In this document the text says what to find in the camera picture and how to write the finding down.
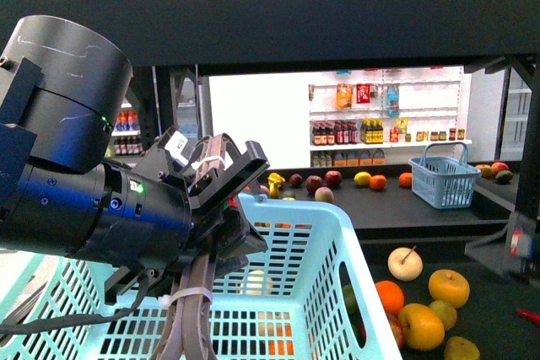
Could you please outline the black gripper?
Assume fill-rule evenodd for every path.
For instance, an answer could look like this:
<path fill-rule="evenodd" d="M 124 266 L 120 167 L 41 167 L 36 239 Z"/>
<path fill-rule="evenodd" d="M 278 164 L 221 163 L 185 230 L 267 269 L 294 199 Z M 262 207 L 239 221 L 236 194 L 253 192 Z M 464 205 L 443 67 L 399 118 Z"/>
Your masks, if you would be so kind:
<path fill-rule="evenodd" d="M 157 296 L 203 255 L 230 272 L 267 248 L 237 201 L 268 166 L 258 142 L 241 152 L 226 134 L 194 140 L 169 129 L 134 165 L 103 166 L 103 260 L 122 271 L 105 285 L 107 303 L 143 273 Z"/>

